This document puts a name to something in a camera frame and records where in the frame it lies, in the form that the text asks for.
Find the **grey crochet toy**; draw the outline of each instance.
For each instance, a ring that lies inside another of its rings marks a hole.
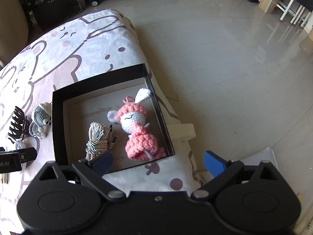
[[[46,134],[43,132],[43,126],[51,124],[51,114],[51,103],[45,102],[36,106],[32,111],[32,122],[29,126],[29,134],[37,138],[46,138]]]

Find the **white crochet ear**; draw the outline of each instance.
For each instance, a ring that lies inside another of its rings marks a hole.
[[[114,123],[114,124],[117,124],[117,110],[110,110],[108,112],[108,120],[111,122],[111,123]]]
[[[143,100],[149,99],[151,97],[151,91],[147,88],[142,88],[138,91],[136,98],[135,98],[135,103],[140,103]]]

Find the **wall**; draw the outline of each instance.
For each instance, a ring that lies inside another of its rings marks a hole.
[[[28,25],[19,0],[0,0],[0,29],[0,60],[7,64],[28,39]]]

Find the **caster wheel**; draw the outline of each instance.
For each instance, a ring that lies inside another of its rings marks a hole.
[[[93,0],[93,1],[91,2],[91,6],[93,6],[93,7],[98,6],[98,0]]]

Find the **screw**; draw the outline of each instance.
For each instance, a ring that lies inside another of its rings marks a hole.
[[[202,199],[202,198],[206,198],[209,196],[209,192],[206,190],[197,190],[193,193],[194,197],[197,199]]]
[[[112,199],[119,199],[124,196],[124,193],[120,190],[112,190],[108,193],[108,196]]]
[[[155,197],[154,197],[154,200],[155,200],[156,202],[159,202],[159,201],[163,200],[163,198],[162,198],[161,196],[155,196]]]

